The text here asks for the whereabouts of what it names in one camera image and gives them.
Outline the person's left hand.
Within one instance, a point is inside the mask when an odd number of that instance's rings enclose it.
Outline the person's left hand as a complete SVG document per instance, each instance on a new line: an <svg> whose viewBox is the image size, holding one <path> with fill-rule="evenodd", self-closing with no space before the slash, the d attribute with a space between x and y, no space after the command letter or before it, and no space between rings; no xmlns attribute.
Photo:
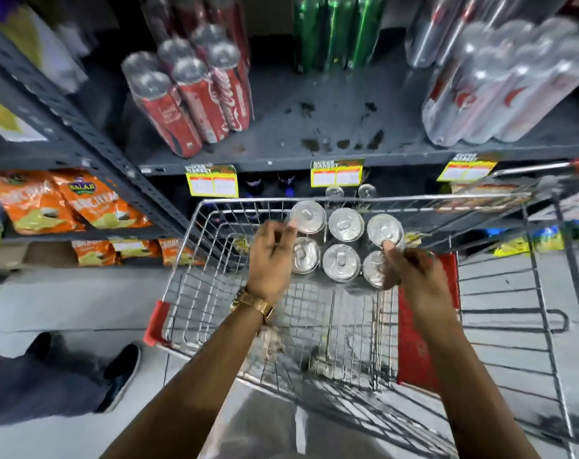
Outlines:
<svg viewBox="0 0 579 459"><path fill-rule="evenodd" d="M249 293L275 305L290 284L295 242L282 242L285 223L265 221L250 247L246 288Z"/></svg>

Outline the pack of plain silver cans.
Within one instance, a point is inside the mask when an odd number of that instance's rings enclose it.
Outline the pack of plain silver cans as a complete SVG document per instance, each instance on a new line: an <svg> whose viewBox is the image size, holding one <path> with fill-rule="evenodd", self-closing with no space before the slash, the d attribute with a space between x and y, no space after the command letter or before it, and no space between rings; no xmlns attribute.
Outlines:
<svg viewBox="0 0 579 459"><path fill-rule="evenodd" d="M298 201L289 213L298 237L293 246L292 276L320 286L364 295L385 289L386 241L407 246L400 221L391 214L368 214L365 208L326 210L315 200Z"/></svg>

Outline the person's left forearm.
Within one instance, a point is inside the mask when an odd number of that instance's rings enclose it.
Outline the person's left forearm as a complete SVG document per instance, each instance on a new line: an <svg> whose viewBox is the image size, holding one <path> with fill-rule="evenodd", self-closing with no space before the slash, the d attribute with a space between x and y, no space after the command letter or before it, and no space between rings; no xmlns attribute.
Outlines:
<svg viewBox="0 0 579 459"><path fill-rule="evenodd" d="M263 324L238 305L100 459L196 459Z"/></svg>

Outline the person's right forearm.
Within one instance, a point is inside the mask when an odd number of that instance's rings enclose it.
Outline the person's right forearm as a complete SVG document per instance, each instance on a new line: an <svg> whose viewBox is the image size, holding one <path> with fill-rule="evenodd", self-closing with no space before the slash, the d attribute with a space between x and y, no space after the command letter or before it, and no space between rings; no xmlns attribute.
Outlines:
<svg viewBox="0 0 579 459"><path fill-rule="evenodd" d="M541 459L515 422L454 310L414 315L438 378L439 394L460 459Z"/></svg>

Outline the dark drink bottle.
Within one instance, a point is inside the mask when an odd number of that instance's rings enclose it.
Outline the dark drink bottle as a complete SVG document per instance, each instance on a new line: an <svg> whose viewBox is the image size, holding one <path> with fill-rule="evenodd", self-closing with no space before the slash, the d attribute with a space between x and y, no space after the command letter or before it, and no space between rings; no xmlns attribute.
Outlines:
<svg viewBox="0 0 579 459"><path fill-rule="evenodd" d="M295 198L296 196L296 178L297 174L292 171L282 171L277 172L277 180L282 191L282 194L286 198Z"/></svg>
<svg viewBox="0 0 579 459"><path fill-rule="evenodd" d="M260 198L265 189L263 176L258 172L248 172L242 177L246 198Z"/></svg>

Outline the yellow price label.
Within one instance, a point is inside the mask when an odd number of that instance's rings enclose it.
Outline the yellow price label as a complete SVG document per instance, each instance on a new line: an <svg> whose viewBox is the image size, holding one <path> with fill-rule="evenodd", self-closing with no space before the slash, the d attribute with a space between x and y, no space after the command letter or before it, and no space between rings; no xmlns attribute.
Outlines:
<svg viewBox="0 0 579 459"><path fill-rule="evenodd" d="M437 182L474 182L488 176L497 166L495 157L477 154L457 154L444 167Z"/></svg>
<svg viewBox="0 0 579 459"><path fill-rule="evenodd" d="M312 188L359 186L362 184L364 162L364 158L312 161L310 186Z"/></svg>
<svg viewBox="0 0 579 459"><path fill-rule="evenodd" d="M238 174L232 164L190 164L185 175L193 197L239 198Z"/></svg>

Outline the gold wrist watch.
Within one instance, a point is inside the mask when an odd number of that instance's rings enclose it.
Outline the gold wrist watch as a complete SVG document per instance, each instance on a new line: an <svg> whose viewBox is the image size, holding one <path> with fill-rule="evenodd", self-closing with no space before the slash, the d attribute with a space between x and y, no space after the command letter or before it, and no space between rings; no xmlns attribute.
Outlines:
<svg viewBox="0 0 579 459"><path fill-rule="evenodd" d="M232 300L230 305L230 312L234 312L237 308L248 307L262 314L262 322L266 324L270 316L274 312L274 305L256 297L248 292L247 288L241 287Z"/></svg>

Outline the red plastic cart flap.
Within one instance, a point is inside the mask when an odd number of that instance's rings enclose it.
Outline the red plastic cart flap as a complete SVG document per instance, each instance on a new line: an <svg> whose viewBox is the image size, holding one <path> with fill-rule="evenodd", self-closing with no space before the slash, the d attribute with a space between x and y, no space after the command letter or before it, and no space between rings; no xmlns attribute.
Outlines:
<svg viewBox="0 0 579 459"><path fill-rule="evenodd" d="M458 284L458 261L455 253L437 253L447 275L456 316L461 321L460 290ZM431 362L427 345L416 331L413 312L402 287L398 288L398 384L407 384L430 393L439 393L439 384Z"/></svg>

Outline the orange snack packet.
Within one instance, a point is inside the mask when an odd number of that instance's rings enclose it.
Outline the orange snack packet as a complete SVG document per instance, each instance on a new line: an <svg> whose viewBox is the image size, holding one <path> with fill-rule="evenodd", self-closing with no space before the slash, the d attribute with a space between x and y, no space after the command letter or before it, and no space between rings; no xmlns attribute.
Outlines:
<svg viewBox="0 0 579 459"><path fill-rule="evenodd" d="M106 267L121 264L121 258L109 240L75 240L71 246L80 267Z"/></svg>
<svg viewBox="0 0 579 459"><path fill-rule="evenodd" d="M147 216L87 171L54 171L51 177L73 210L98 230L136 229L152 225Z"/></svg>
<svg viewBox="0 0 579 459"><path fill-rule="evenodd" d="M189 245L181 247L183 243L181 239L159 239L157 242L162 251L163 265L166 267L171 267L174 264L180 266L203 266L205 264L205 261Z"/></svg>
<svg viewBox="0 0 579 459"><path fill-rule="evenodd" d="M0 172L0 206L24 236L86 230L49 171Z"/></svg>
<svg viewBox="0 0 579 459"><path fill-rule="evenodd" d="M157 240L111 239L110 244L123 261L134 258L162 257L162 249Z"/></svg>

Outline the grey metal shelf rack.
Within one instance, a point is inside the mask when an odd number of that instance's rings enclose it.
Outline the grey metal shelf rack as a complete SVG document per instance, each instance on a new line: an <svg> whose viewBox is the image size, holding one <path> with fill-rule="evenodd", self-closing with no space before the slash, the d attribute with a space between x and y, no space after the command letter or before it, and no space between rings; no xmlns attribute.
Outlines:
<svg viewBox="0 0 579 459"><path fill-rule="evenodd" d="M432 211L426 193L435 193L434 171L442 171L459 154L477 153L498 162L496 170L544 164L539 173L568 176L569 193L579 191L579 103L565 99L517 145L487 144L435 149L422 129L423 87L430 74L410 72L401 64L395 33L374 66L362 72L323 79L302 77L281 63L288 54L263 58L250 76L255 123L213 149L184 160L167 149L162 138L128 95L125 77L103 65L96 52L85 61L89 80L65 95L0 31L0 103L16 112L46 141L3 142L0 171L80 168L102 179L120 197L145 213L154 224L94 233L92 238L183 236L192 221L188 194L171 195L187 185L190 164L233 165L239 174L290 171L308 175L312 160L364 159L377 168L375 185L387 198L403 198L411 210L400 214L404 226L439 237L456 236L452 245L476 237L481 228L508 228L517 234L519 214L477 210L473 214Z"/></svg>

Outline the yellow green snack packet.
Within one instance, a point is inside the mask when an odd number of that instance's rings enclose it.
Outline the yellow green snack packet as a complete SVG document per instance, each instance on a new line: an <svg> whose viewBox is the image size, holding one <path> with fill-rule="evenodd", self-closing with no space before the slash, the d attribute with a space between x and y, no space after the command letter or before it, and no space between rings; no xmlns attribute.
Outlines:
<svg viewBox="0 0 579 459"><path fill-rule="evenodd" d="M522 236L505 241L490 250L490 254L503 258L517 254L528 254L530 251L535 253L561 251L564 247L565 243L559 227L551 226L533 232L531 240L528 239L528 236Z"/></svg>

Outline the pack of red soda cans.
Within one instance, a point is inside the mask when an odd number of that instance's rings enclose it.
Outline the pack of red soda cans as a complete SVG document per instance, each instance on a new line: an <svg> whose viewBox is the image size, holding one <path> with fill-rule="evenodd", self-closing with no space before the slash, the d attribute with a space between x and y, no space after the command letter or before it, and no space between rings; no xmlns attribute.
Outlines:
<svg viewBox="0 0 579 459"><path fill-rule="evenodd" d="M203 22L187 37L164 40L155 53L121 63L136 107L182 159L250 128L248 67L222 24Z"/></svg>
<svg viewBox="0 0 579 459"><path fill-rule="evenodd" d="M202 24L222 27L250 68L250 46L241 0L140 0L157 44L172 37L189 39Z"/></svg>

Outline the pack of silver red-marked cans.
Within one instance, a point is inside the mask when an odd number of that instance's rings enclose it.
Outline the pack of silver red-marked cans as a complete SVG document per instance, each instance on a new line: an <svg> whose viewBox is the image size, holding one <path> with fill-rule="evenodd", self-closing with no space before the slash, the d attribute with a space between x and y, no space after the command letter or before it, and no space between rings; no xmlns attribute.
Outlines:
<svg viewBox="0 0 579 459"><path fill-rule="evenodd" d="M573 19L471 22L434 75L422 106L425 134L440 147L516 142L578 86Z"/></svg>
<svg viewBox="0 0 579 459"><path fill-rule="evenodd" d="M404 42L408 66L441 67L466 42L475 53L496 50L498 63L514 69L528 55L519 52L524 45L535 45L539 53L568 38L579 39L579 23L567 16L539 23L520 17L526 1L420 0Z"/></svg>

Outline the person's grey trousers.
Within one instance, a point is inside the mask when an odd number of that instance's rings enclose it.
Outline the person's grey trousers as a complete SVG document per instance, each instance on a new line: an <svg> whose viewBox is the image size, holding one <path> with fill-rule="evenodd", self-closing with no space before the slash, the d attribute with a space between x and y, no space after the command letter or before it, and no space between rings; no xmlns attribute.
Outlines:
<svg viewBox="0 0 579 459"><path fill-rule="evenodd" d="M378 440L235 381L199 459L392 459Z"/></svg>

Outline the yellow and white packet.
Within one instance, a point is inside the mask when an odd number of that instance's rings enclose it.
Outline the yellow and white packet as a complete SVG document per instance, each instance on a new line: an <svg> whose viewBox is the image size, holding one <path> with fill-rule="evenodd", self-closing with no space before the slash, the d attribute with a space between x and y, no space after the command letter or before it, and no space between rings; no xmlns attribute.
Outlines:
<svg viewBox="0 0 579 459"><path fill-rule="evenodd" d="M70 0L0 0L0 32L64 94L88 81L81 59L92 51L69 13Z"/></svg>
<svg viewBox="0 0 579 459"><path fill-rule="evenodd" d="M0 136L9 142L48 141L40 132L0 104Z"/></svg>

